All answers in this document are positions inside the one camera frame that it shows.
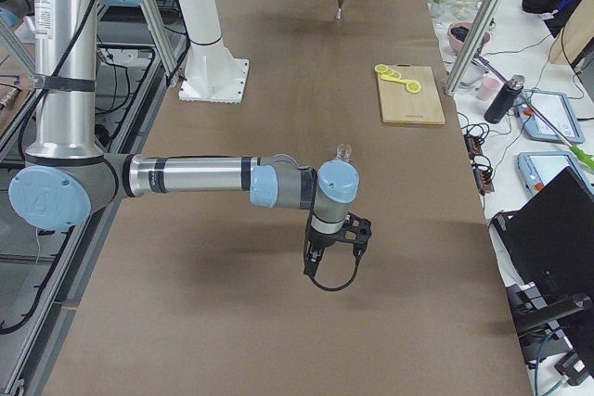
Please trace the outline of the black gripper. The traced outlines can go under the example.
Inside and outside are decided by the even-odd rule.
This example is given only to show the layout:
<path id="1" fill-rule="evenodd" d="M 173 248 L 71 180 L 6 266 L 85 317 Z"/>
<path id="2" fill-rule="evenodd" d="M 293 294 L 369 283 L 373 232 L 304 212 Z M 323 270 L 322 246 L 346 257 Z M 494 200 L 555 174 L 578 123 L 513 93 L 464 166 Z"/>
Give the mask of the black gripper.
<path id="1" fill-rule="evenodd" d="M 315 276 L 317 268 L 322 261 L 325 249 L 335 243 L 335 240 L 327 234 L 319 233 L 311 226 L 305 230 L 303 245 L 303 273 L 307 276 Z"/>

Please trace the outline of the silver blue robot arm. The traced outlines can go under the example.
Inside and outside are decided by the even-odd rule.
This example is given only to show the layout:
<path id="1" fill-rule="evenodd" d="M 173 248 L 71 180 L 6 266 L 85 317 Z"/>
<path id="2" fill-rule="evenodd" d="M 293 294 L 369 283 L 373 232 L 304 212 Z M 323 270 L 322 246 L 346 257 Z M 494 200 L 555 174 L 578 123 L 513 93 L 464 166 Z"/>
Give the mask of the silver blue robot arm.
<path id="1" fill-rule="evenodd" d="M 360 259 L 371 234 L 353 215 L 359 176 L 348 147 L 313 169 L 287 155 L 151 159 L 110 154 L 95 140 L 97 5 L 148 0 L 34 0 L 36 137 L 8 189 L 14 211 L 45 230 L 65 230 L 121 198 L 148 192 L 232 191 L 254 205 L 308 211 L 304 272 L 316 275 L 325 250 L 345 243 Z"/>

